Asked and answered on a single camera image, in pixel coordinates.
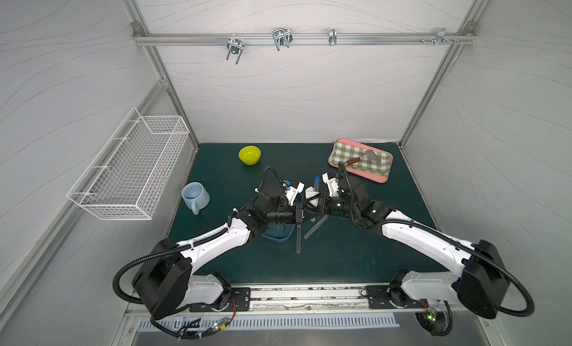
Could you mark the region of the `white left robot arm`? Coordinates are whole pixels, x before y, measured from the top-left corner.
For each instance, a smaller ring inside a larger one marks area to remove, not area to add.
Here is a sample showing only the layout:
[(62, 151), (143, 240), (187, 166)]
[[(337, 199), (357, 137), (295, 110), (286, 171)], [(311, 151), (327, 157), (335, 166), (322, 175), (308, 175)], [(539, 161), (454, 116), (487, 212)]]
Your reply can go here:
[(198, 237), (177, 243), (166, 238), (148, 255), (120, 268), (113, 292), (123, 301), (141, 304), (160, 320), (206, 304), (224, 309), (232, 287), (217, 274), (195, 273), (211, 260), (261, 236), (270, 224), (302, 224), (315, 215), (320, 193), (301, 182), (260, 183), (255, 197), (227, 217), (226, 222)]

